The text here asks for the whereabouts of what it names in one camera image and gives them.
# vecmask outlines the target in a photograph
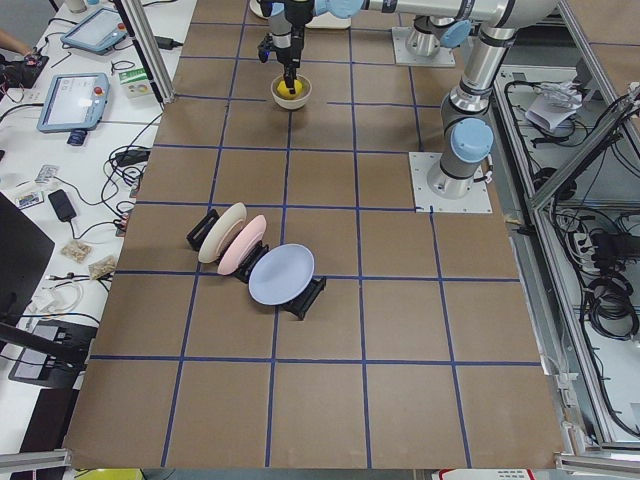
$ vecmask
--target small box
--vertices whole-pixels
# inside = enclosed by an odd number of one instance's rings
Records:
[[[127,97],[134,98],[152,93],[151,83],[144,68],[120,72],[120,85],[124,87]]]

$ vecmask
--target yellow object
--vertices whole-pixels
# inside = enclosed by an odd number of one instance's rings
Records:
[[[78,470],[75,476],[82,476],[82,480],[143,480],[142,471],[133,468]]]
[[[298,95],[302,93],[302,82],[297,79],[294,80],[293,88],[296,91],[295,94],[291,94],[291,92],[287,88],[287,85],[284,83],[284,80],[280,80],[280,83],[278,84],[276,91],[278,92],[278,95],[280,95],[285,100],[293,100],[294,98],[296,98]]]

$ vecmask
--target blue joint cap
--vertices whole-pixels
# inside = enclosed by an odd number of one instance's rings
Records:
[[[314,8],[316,17],[319,17],[323,13],[327,13],[329,11],[329,7],[327,7],[327,0],[316,0]]]
[[[479,163],[489,155],[493,146],[493,132],[479,118],[465,118],[453,127],[451,148],[465,163]]]
[[[324,0],[334,17],[347,19],[362,9],[364,0]]]
[[[275,17],[276,15],[280,15],[282,12],[284,12],[284,4],[283,3],[274,3],[272,4],[273,7],[271,7],[271,16]]]
[[[463,20],[454,23],[440,39],[440,46],[444,48],[456,48],[464,42],[471,33],[471,22]]]

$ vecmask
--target person's arm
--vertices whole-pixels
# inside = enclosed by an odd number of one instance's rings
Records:
[[[0,28],[0,48],[19,53],[23,57],[31,53],[31,47]]]

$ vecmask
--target tablet device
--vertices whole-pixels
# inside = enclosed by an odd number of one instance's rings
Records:
[[[56,75],[38,120],[41,132],[91,130],[102,118],[109,94],[104,73]]]
[[[127,36],[127,29],[118,12],[101,8],[89,15],[61,37],[61,42],[102,55]]]

